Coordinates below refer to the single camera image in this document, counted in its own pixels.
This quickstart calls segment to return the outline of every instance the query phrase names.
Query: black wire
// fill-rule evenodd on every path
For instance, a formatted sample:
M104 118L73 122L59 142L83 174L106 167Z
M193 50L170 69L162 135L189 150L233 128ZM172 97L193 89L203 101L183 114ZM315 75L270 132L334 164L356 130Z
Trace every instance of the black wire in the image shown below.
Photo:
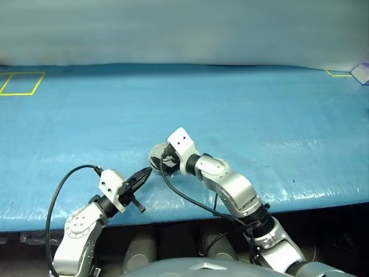
M250 230L248 231L248 234L250 235L250 263L251 264L256 264L255 262L255 239L254 239L254 234L253 231Z
M213 209L217 209L217 202L218 202L218 194L216 193L215 197L214 197L214 207L213 207Z
M241 226L241 227L238 227L237 229L233 229L233 230L230 230L230 231L226 231L220 235L218 235L209 245L208 247L206 247L206 249L204 250L204 256L207 256L210 249L220 240L222 239L223 237L225 237L226 235L230 234L230 233L233 233L233 232L237 232L237 231L241 231L242 229L244 229L244 226Z
M46 217L46 227L45 227L45 232L46 232L46 242L45 242L45 246L46 246L46 262L47 265L51 271L51 273L53 274L54 277L60 277L59 274L57 273L57 271L54 268L54 265L52 264L52 257L51 257L51 245L50 245L50 222L51 222L51 214L52 214L52 210L54 209L54 205L55 202L57 200L57 197L59 195L60 190L62 189L62 186L64 185L65 181L77 170L79 169L84 169L84 168L91 168L94 169L95 171L98 169L97 166L93 166L91 164L85 164L83 166L78 166L74 169L72 169L71 171L69 171L64 178L60 181L52 199L50 202L50 206L48 208L48 212L47 212L47 217Z
M232 222L238 222L239 224L241 224L242 226L246 227L246 224L241 221L240 219L232 216L232 215L226 215L226 214L222 214L221 212L215 211L214 209L209 208L208 206L205 206L204 204L192 199L191 197L185 195L184 193L180 192L179 190L177 190L168 180L167 176L165 175L165 172L163 170L163 159L165 157L162 156L160 159L160 172L161 172L161 176L163 177L164 181L166 182L166 184L168 185L168 187L173 190L173 192L175 192L176 194L178 194L180 197L186 199L188 202L191 202L192 204L208 211L211 212L217 216L220 216L221 218L224 218L226 220L232 221Z
M221 212L218 212L215 210L216 208L216 201L214 204L214 209L209 208L208 206L203 205L202 203L192 199L191 197L185 195L184 193L180 192L179 190L177 190L168 180L167 176L165 175L165 172L163 170L163 160L165 158L165 154L161 157L160 159L160 163L159 163L159 168L160 168L160 172L161 172L161 176L163 177L164 181L166 182L166 184L168 185L168 187L175 192L176 194L178 194L180 197L186 199L187 201L191 202L192 204L208 211L211 212L214 216L220 216L226 220L232 221L232 222L237 222L239 224L241 224L241 227L239 229L246 229L248 230L248 233L250 234L250 263L255 264L255 260L254 260L254 248L255 248L255 240L254 240L254 235L253 232L251 230L249 230L249 228L247 227L247 225L245 224L245 222L241 221L240 219L236 218L235 216L232 215L226 215L226 214L222 214ZM206 248L206 251L204 252L204 256L205 253L207 254L208 251L210 250L210 248L221 238L223 238L225 235L227 235L230 231L225 232L223 234L220 234L218 237L216 237L210 244L209 246Z

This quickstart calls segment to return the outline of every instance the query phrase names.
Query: blue plastic sheet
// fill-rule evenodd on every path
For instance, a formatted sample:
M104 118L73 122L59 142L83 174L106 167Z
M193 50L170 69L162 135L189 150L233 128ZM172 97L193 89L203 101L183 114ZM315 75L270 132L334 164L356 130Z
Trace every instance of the blue plastic sheet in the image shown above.
M1 67L46 72L33 96L0 96L0 231L40 230L60 179L97 164L128 177L183 126L201 152L224 158L255 186L272 212L369 200L369 87L355 78L281 66L107 65ZM13 76L3 92L32 88ZM0 78L0 87L7 78ZM196 178L174 185L212 205ZM82 170L66 182L52 228L99 194ZM152 174L111 224L211 218Z

